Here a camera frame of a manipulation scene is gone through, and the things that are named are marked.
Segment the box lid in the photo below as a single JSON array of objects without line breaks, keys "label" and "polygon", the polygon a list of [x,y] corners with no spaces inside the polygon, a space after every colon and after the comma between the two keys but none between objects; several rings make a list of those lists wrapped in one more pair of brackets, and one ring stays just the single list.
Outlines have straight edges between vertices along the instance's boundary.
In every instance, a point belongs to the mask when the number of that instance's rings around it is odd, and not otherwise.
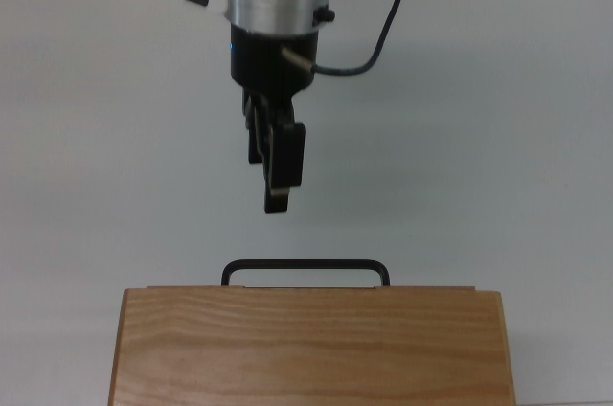
[{"label": "box lid", "polygon": [[110,406],[512,405],[500,295],[128,289]]}]

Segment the white surface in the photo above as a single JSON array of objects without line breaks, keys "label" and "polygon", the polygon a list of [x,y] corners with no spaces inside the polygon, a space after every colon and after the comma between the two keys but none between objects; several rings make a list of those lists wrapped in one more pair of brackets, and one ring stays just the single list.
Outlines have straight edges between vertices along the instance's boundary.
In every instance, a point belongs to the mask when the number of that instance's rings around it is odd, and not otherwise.
[{"label": "white surface", "polygon": [[[391,2],[331,0],[319,61],[364,60]],[[499,290],[519,404],[613,400],[613,0],[405,0],[371,73],[296,99],[304,185],[281,215],[247,164],[223,18],[0,9],[3,406],[105,404],[124,288],[257,257]]]}]

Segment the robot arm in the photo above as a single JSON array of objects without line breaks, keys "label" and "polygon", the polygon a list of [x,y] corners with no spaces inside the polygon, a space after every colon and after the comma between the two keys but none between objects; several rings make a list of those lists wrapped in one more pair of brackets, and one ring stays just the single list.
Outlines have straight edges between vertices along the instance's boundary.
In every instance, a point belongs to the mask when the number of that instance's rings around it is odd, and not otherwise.
[{"label": "robot arm", "polygon": [[319,30],[334,19],[329,0],[188,0],[224,13],[231,23],[231,72],[243,89],[249,162],[261,163],[264,209],[285,212],[289,190],[302,183],[305,126],[292,97],[314,74],[287,61],[282,50],[315,62]]}]

